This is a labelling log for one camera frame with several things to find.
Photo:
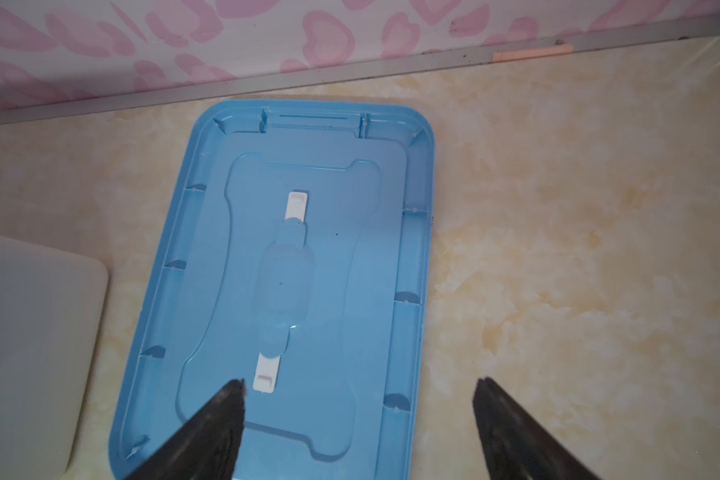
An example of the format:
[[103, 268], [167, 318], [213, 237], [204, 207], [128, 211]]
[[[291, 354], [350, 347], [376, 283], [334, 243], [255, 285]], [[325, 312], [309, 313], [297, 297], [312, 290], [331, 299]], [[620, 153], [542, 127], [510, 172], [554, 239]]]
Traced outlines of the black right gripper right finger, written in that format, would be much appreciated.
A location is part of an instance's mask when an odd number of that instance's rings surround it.
[[598, 479], [492, 378], [472, 404], [491, 479]]

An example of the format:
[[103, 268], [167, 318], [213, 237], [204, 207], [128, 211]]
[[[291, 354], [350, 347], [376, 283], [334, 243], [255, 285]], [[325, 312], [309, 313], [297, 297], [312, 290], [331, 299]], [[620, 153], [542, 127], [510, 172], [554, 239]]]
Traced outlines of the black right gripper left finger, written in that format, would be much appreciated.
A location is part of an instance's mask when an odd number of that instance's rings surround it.
[[130, 479], [233, 478], [245, 420], [246, 384], [225, 384]]

